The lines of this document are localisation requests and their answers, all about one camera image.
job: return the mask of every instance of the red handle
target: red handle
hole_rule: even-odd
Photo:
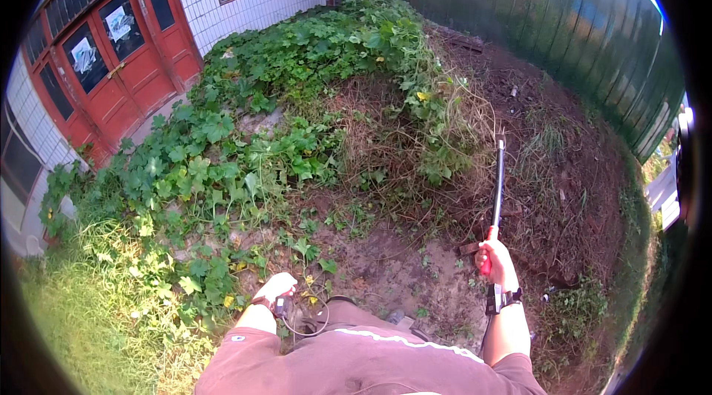
[[[492,225],[490,227],[489,233],[487,234],[487,240],[497,240],[497,235],[499,234],[499,227]],[[487,255],[487,259],[485,259],[485,263],[482,264],[482,268],[480,268],[480,273],[483,275],[488,275],[492,271],[492,261],[489,258],[489,255]]]

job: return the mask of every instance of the hand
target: hand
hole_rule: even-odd
[[[289,293],[289,295],[294,294],[296,288],[294,285],[297,283],[292,275],[287,272],[277,273],[276,275],[269,278],[266,284],[255,293],[254,297],[264,296],[270,302],[274,302],[278,296]]]
[[[492,261],[492,270],[488,278],[493,284],[500,284],[503,292],[515,292],[519,288],[519,279],[514,271],[512,258],[507,247],[499,240],[480,242],[480,249],[475,255],[475,265],[479,270],[487,258]]]

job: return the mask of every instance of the dirt ground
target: dirt ground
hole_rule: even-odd
[[[479,53],[443,43],[445,52],[437,55],[444,65],[477,79],[473,88],[491,104],[495,131],[504,133],[503,212],[509,216],[501,222],[500,239],[509,247],[529,295],[525,309],[535,354],[545,344],[538,335],[538,317],[545,304],[539,298],[548,287],[571,287],[580,273],[601,279],[604,287],[611,282],[624,235],[618,203],[625,180],[620,154],[624,147],[605,123],[583,111],[573,93],[538,68],[493,45]],[[532,150],[532,140],[547,130],[560,134],[553,139],[555,146],[548,154]],[[458,248],[481,240],[489,226],[494,162],[491,170],[488,177],[453,183],[439,194],[446,217],[461,228],[437,236],[419,228],[432,215],[424,214],[419,225],[394,223],[376,214],[367,236],[351,238],[348,229],[336,231],[323,223],[337,208],[338,197],[307,190],[301,205],[314,208],[313,217],[321,221],[310,241],[329,252],[326,257],[336,260],[338,272],[323,276],[316,264],[305,272],[287,261],[289,252],[276,267],[291,268],[297,275],[313,273],[321,283],[329,277],[332,294],[347,295],[380,317],[402,308],[433,341],[479,353],[487,325],[485,279],[470,257],[459,257]],[[243,287],[256,290],[258,284],[249,274],[241,276]],[[550,393],[590,393],[607,378],[604,363],[612,341],[602,328],[595,335],[600,344],[595,359],[574,359],[549,387]]]

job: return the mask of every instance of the white stripe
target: white stripe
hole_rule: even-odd
[[[442,349],[442,350],[451,350],[452,352],[455,352],[455,355],[460,355],[460,356],[465,356],[466,358],[472,359],[473,361],[484,363],[477,355],[474,353],[470,352],[467,349],[461,349],[458,346],[441,346],[440,344],[435,344],[434,342],[425,342],[423,344],[413,344],[412,342],[409,342],[407,339],[403,337],[382,337],[381,335],[377,335],[373,332],[369,332],[368,330],[349,330],[349,329],[334,329],[334,332],[341,332],[341,333],[348,333],[349,335],[357,335],[357,336],[362,336],[362,337],[370,337],[374,341],[393,341],[393,342],[401,342],[402,344],[405,344],[408,347],[413,347],[414,349],[421,349],[422,347],[433,347],[435,349]]]

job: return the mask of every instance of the building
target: building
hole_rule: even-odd
[[[2,223],[20,255],[46,247],[38,212],[47,174],[105,163],[151,115],[185,93],[202,57],[233,32],[263,29],[333,0],[41,0],[1,110]]]

